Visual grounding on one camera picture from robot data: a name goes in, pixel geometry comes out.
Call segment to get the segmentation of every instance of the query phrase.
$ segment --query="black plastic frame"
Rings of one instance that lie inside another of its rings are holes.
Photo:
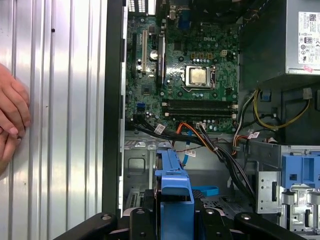
[[[121,62],[124,54],[122,36],[125,4],[125,0],[108,0],[106,25],[102,211],[115,215],[119,215]]]

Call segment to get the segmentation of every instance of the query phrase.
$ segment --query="power supply unit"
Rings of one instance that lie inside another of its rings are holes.
[[[319,81],[319,1],[259,2],[240,29],[242,88],[288,90]]]

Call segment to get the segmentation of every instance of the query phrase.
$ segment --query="blue sata port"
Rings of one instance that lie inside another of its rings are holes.
[[[136,104],[136,109],[138,111],[144,111],[146,109],[146,104],[144,102],[138,102]]]

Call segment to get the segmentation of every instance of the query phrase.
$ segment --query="pcie slot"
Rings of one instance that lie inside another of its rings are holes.
[[[147,56],[148,56],[148,31],[142,31],[142,59],[141,66],[142,72],[145,73],[147,71]]]
[[[131,77],[136,78],[137,34],[132,34]]]

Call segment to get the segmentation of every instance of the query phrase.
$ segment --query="power supply label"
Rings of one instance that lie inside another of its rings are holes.
[[[320,13],[299,12],[299,64],[320,65]]]

